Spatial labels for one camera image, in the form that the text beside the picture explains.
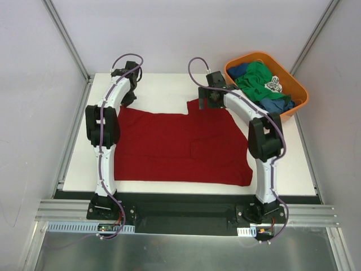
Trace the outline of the red t shirt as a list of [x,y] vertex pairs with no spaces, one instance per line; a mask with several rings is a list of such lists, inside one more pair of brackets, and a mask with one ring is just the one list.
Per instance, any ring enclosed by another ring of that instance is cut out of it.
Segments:
[[224,108],[150,113],[122,108],[115,149],[117,181],[201,182],[249,186],[248,141]]

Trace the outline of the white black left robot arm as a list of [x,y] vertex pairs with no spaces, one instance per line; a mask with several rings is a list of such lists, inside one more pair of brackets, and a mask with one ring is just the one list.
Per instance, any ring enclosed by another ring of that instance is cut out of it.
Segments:
[[116,192],[115,149],[121,135],[118,116],[122,106],[136,100],[134,91],[141,78],[142,68],[137,62],[127,61],[124,68],[112,68],[108,90],[97,104],[86,106],[86,136],[97,164],[97,196],[108,197]]

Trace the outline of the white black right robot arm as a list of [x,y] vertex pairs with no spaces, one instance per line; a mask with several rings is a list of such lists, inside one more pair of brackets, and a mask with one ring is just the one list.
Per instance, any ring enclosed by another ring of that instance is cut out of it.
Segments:
[[228,108],[248,124],[248,150],[256,161],[256,198],[261,203],[254,208],[254,217],[268,222],[274,216],[269,204],[277,201],[277,162],[286,151],[280,115],[256,106],[236,85],[228,85],[220,71],[209,72],[206,81],[207,86],[196,84],[199,109]]

